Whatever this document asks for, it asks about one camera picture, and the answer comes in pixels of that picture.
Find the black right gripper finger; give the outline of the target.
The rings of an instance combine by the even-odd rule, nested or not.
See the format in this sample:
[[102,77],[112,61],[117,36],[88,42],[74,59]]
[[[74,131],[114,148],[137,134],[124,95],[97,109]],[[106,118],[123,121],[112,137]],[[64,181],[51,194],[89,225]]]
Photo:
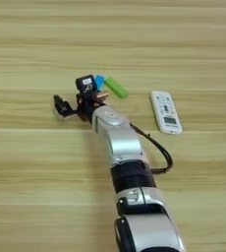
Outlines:
[[59,95],[54,96],[54,104],[56,108],[67,109],[69,107],[69,103],[62,99]]
[[78,112],[74,110],[72,107],[63,107],[61,110],[61,115],[63,118],[72,117],[77,114]]

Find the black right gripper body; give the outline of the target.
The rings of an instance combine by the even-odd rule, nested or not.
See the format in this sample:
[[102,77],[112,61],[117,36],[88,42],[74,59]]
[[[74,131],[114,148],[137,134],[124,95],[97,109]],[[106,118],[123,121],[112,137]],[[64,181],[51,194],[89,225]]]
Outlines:
[[95,109],[105,104],[107,92],[92,92],[90,94],[77,95],[77,113],[81,120],[91,122]]

